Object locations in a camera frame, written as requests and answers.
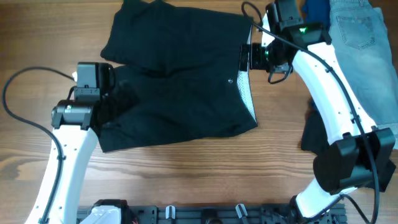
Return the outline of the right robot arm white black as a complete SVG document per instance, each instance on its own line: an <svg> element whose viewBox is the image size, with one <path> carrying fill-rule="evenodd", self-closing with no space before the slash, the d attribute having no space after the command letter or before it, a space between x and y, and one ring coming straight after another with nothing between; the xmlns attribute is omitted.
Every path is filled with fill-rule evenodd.
<svg viewBox="0 0 398 224"><path fill-rule="evenodd" d="M375 197L391 179L392 131L379 129L363 110L336 61L330 36L320 24L286 27L281 34L258 26L262 43L241 48L242 70L285 76L297 72L322 118L327 147L313 160L314 179L289 205L292 223L319 220L332 206L361 187Z"/></svg>

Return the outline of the black shorts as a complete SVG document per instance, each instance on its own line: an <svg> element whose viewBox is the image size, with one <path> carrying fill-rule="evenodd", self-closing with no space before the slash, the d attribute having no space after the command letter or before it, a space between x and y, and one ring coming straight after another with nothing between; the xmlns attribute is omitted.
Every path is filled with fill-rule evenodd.
<svg viewBox="0 0 398 224"><path fill-rule="evenodd" d="M103 152L201 138L226 138L257 126L241 93L243 16L163 1L124 1L101 56L116 62L138 104L99 124Z"/></svg>

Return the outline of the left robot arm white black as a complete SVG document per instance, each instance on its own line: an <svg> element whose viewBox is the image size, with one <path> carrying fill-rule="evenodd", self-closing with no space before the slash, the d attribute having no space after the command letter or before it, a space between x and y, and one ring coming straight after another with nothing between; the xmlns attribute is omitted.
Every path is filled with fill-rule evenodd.
<svg viewBox="0 0 398 224"><path fill-rule="evenodd" d="M52 110L52 148L27 223L77 221L86 168L98 142L96 115L116 77L108 63L80 62L75 80L70 96Z"/></svg>

